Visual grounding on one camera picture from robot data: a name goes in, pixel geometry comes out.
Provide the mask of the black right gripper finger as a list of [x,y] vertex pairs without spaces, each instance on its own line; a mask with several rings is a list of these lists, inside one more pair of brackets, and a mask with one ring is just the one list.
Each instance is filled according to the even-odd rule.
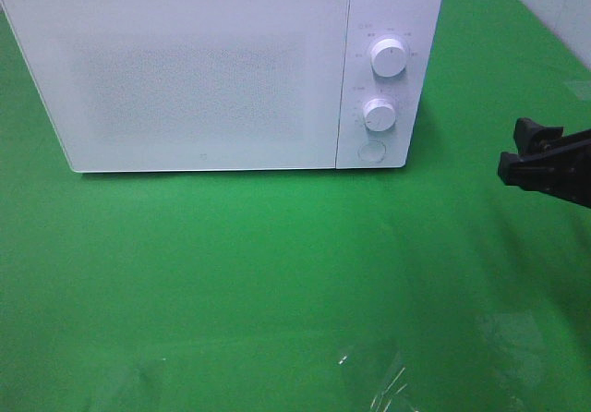
[[518,118],[515,122],[513,140],[520,156],[533,155],[572,146],[577,142],[590,141],[590,130],[564,135],[564,127],[547,127],[530,118]]
[[498,176],[505,186],[590,207],[590,154],[587,152],[522,157],[504,151],[500,156]]

